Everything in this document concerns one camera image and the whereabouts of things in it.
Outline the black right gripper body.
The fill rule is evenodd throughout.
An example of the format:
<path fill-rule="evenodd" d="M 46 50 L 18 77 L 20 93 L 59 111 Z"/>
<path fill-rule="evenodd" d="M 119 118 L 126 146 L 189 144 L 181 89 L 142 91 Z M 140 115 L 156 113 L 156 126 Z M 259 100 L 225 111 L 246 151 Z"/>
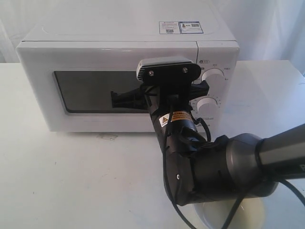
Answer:
<path fill-rule="evenodd" d="M 157 138 L 196 138 L 198 131 L 191 116 L 192 83 L 142 83 L 140 92 L 146 102 Z"/>

